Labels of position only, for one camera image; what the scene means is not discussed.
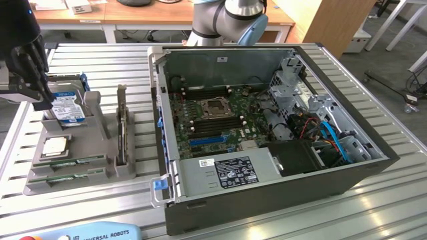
aluminum table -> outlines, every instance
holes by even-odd
[[[401,155],[389,169],[363,180],[343,195],[169,236],[165,210],[153,208],[150,203],[150,179],[159,175],[159,165],[149,45],[61,44],[49,51],[50,71],[53,74],[86,72],[91,89],[102,93],[105,113],[115,112],[118,84],[127,85],[127,103],[137,118],[138,175],[119,183],[25,196],[22,191],[42,131],[42,113],[34,111],[30,103],[22,103],[0,151],[0,239],[17,239],[95,221],[135,224],[143,238],[153,240],[426,239],[426,146],[330,52],[315,44],[301,46]],[[317,90],[323,89],[310,73],[307,80]]]

